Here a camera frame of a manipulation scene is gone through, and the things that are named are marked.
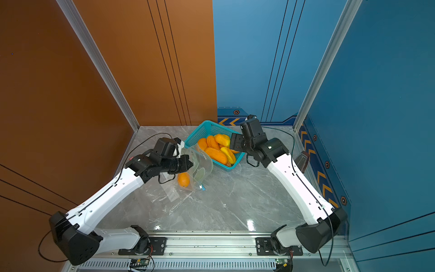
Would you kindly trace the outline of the clear green-zip bag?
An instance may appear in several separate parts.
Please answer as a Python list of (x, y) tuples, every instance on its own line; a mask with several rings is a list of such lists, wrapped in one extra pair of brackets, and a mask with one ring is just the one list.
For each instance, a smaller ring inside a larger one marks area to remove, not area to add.
[(187, 171), (190, 180), (196, 179), (198, 182), (204, 184), (213, 171), (212, 159), (198, 146), (198, 144), (189, 148), (183, 148), (181, 154), (189, 155), (189, 160), (193, 162), (193, 167)]

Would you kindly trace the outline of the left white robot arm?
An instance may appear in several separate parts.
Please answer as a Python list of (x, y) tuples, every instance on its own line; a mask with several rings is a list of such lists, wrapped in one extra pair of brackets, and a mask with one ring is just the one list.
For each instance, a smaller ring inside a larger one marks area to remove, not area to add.
[(98, 228), (100, 221), (130, 193), (161, 173), (187, 172), (193, 163), (188, 155), (170, 156), (152, 161), (137, 155), (129, 160), (112, 181), (83, 204), (64, 214), (57, 212), (49, 220), (53, 241), (72, 265), (80, 265), (94, 255), (113, 250), (147, 253), (148, 233), (137, 225), (124, 229)]

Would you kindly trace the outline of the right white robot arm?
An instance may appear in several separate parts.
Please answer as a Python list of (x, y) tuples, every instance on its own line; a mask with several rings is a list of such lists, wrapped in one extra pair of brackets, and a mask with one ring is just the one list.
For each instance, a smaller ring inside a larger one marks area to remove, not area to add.
[(257, 137), (233, 133), (230, 148), (252, 156), (258, 164), (269, 170), (302, 213), (303, 225), (296, 228), (281, 227), (271, 234), (276, 249), (301, 245), (310, 253), (317, 253), (334, 239), (347, 220), (347, 213), (342, 208), (334, 207), (315, 190), (281, 140), (267, 139), (264, 133)]

